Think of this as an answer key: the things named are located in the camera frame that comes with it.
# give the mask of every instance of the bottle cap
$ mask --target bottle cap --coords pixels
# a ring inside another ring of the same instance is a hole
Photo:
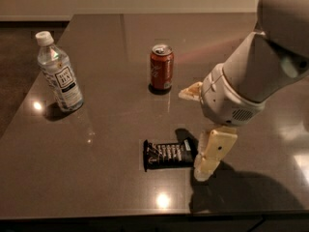
[[[54,43],[54,39],[52,39],[52,36],[48,31],[41,31],[40,33],[36,34],[36,39],[39,46],[47,46]]]

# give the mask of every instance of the soda can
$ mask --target soda can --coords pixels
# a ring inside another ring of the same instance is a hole
[[[168,93],[172,88],[174,53],[171,46],[161,43],[151,54],[151,84],[154,93]]]

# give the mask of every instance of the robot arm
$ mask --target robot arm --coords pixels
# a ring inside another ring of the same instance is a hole
[[[203,83],[180,92],[181,98],[200,101],[204,115],[224,126],[211,131],[208,145],[201,134],[194,165],[199,181],[208,179],[236,141],[236,129],[225,128],[247,124],[265,108],[268,97],[309,74],[309,0],[259,0],[258,23],[261,32],[249,34]],[[213,145],[219,138],[226,147],[214,163],[210,149],[220,147]]]

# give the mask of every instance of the bottle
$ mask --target bottle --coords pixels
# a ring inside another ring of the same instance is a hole
[[[83,104],[83,96],[68,54],[54,43],[48,31],[36,34],[36,39],[41,47],[38,64],[54,93],[59,108],[63,112],[77,110]]]

